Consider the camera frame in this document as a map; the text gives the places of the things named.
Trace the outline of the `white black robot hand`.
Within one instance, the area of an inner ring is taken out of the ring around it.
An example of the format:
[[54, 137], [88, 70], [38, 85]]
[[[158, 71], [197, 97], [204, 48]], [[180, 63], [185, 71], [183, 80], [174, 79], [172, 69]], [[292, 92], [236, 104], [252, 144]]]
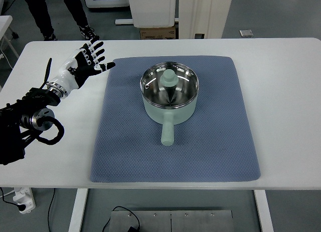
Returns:
[[64, 99], [83, 86], [90, 76], [101, 74], [115, 66], [114, 62], [103, 63], [103, 42], [97, 38], [87, 41], [76, 49], [62, 64], [58, 75], [47, 83], [48, 90]]

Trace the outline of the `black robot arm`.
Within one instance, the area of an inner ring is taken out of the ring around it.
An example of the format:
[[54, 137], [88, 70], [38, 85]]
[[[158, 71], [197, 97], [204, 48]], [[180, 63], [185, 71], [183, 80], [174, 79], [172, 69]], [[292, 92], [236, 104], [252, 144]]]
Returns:
[[31, 88], [16, 103], [1, 109], [1, 164], [25, 157], [25, 148], [34, 140], [47, 145], [58, 143], [64, 135], [63, 125], [47, 106], [57, 106], [60, 97], [53, 91]]

